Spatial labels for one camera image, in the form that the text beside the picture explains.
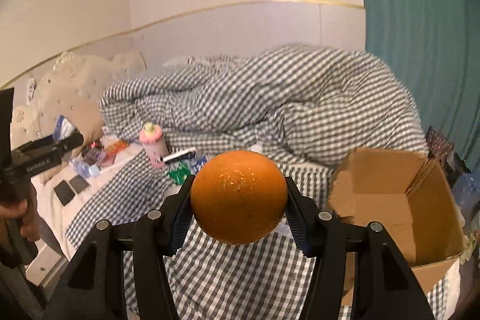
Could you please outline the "person's left hand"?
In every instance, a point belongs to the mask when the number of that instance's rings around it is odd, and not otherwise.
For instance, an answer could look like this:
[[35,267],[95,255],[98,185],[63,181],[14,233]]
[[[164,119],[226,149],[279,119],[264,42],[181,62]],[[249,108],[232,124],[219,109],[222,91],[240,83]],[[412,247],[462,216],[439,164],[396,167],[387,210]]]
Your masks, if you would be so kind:
[[40,216],[37,203],[37,191],[32,184],[28,199],[17,203],[1,203],[1,217],[21,221],[20,234],[29,242],[40,239]]

